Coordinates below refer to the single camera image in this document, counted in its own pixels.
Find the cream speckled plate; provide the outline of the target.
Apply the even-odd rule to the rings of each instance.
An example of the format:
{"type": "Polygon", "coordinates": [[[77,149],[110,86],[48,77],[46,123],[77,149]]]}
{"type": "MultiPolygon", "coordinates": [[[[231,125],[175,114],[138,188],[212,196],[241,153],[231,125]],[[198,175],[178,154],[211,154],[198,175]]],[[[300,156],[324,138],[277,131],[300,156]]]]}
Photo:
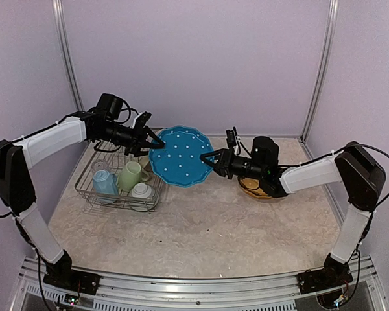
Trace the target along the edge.
{"type": "Polygon", "coordinates": [[[151,167],[150,159],[148,158],[147,155],[139,157],[138,162],[141,165],[141,167],[144,169],[148,169],[151,167]]]}

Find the blue dotted plate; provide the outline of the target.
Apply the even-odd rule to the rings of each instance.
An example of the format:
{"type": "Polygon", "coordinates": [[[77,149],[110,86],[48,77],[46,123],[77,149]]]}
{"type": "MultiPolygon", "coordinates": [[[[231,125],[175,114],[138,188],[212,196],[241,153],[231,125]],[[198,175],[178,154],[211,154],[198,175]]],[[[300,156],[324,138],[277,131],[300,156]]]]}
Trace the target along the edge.
{"type": "Polygon", "coordinates": [[[206,135],[196,128],[174,126],[160,131],[158,137],[165,146],[148,153],[153,173],[168,185],[184,188],[207,179],[213,169],[200,156],[212,152],[213,146],[206,135]]]}

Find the yellow dotted plate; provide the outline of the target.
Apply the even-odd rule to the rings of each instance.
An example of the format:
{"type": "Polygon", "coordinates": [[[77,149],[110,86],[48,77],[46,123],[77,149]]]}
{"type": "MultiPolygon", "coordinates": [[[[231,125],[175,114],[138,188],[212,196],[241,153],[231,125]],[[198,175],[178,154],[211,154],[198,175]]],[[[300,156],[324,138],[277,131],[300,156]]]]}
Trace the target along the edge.
{"type": "Polygon", "coordinates": [[[259,181],[252,178],[246,178],[242,176],[237,177],[237,182],[241,190],[248,196],[257,200],[281,200],[284,196],[273,197],[268,195],[259,187],[259,181]]]}
{"type": "Polygon", "coordinates": [[[243,188],[246,192],[253,193],[258,196],[266,196],[266,193],[260,187],[258,180],[238,176],[237,181],[240,187],[243,188]]]}

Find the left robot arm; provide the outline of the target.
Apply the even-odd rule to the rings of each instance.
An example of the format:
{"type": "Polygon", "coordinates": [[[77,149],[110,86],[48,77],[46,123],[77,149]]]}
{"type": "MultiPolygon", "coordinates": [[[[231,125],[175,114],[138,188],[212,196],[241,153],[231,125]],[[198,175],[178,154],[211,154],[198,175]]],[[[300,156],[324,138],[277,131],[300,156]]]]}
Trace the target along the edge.
{"type": "Polygon", "coordinates": [[[39,207],[32,171],[66,148],[84,142],[108,142],[124,149],[126,155],[145,156],[161,149],[164,142],[149,128],[149,112],[137,114],[131,125],[119,121],[123,110],[133,109],[109,93],[96,106],[77,111],[34,133],[0,141],[0,199],[24,238],[45,264],[44,281],[59,288],[79,291],[85,282],[96,288],[99,276],[73,269],[69,253],[51,232],[39,207]]]}

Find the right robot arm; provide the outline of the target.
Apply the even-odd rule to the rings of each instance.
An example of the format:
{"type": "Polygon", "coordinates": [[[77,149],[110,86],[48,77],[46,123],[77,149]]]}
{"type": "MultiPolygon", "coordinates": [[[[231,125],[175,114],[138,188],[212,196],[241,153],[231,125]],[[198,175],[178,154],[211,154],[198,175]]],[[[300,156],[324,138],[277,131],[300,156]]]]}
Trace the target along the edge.
{"type": "Polygon", "coordinates": [[[348,208],[338,238],[322,268],[300,273],[297,279],[303,293],[350,283],[353,278],[348,262],[366,238],[376,208],[387,199],[381,194],[386,172],[369,153],[372,146],[351,141],[308,162],[281,165],[279,146],[271,138],[254,138],[248,157],[235,153],[237,143],[229,133],[227,148],[204,153],[200,160],[219,176],[258,181],[259,189],[270,198],[284,198],[333,183],[343,184],[348,194],[348,208]]]}

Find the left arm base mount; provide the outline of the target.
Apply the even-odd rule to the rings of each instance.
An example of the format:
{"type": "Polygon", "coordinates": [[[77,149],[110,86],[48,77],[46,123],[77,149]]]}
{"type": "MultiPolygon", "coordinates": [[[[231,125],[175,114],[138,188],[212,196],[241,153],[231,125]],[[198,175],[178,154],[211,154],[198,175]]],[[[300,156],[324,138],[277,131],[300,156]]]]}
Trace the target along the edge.
{"type": "Polygon", "coordinates": [[[80,294],[96,295],[100,276],[78,270],[65,270],[62,273],[47,272],[43,278],[45,284],[80,294]]]}

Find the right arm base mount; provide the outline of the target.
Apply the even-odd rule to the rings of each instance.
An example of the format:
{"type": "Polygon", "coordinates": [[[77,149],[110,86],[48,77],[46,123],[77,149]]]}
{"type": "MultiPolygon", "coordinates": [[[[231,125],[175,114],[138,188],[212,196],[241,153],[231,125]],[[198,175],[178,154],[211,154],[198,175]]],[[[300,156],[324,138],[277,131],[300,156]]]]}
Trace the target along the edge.
{"type": "Polygon", "coordinates": [[[353,276],[350,272],[337,276],[328,275],[324,270],[307,270],[297,274],[296,279],[300,294],[309,294],[349,284],[353,281],[353,276]]]}

